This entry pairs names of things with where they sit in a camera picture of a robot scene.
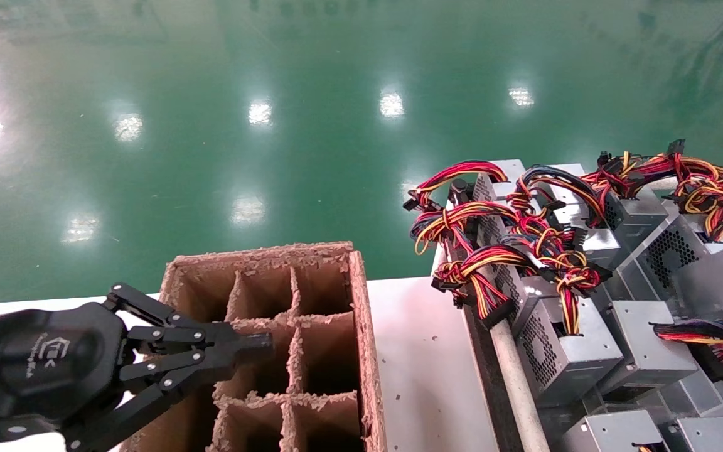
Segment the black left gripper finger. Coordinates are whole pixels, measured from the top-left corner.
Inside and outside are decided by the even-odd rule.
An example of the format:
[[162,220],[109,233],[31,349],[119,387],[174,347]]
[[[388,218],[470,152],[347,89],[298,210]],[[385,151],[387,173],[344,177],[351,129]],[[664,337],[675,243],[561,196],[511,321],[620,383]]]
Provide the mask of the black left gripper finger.
[[239,366],[273,357],[272,347],[205,347],[124,366],[118,392],[132,398],[98,417],[63,430],[68,451],[109,451],[152,423],[190,393],[228,381]]
[[241,334],[226,321],[198,321],[126,283],[112,286],[104,307],[124,311],[147,326],[129,327],[124,344],[140,353],[183,353],[215,347],[222,352],[272,353],[269,333]]

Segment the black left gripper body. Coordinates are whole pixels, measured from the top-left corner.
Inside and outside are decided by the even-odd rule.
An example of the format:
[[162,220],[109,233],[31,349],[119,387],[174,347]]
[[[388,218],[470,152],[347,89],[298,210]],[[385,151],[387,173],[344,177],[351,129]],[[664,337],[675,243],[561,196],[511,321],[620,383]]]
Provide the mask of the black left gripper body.
[[0,443],[61,434],[68,444],[119,444],[137,432],[124,402],[128,329],[115,307],[0,315]]

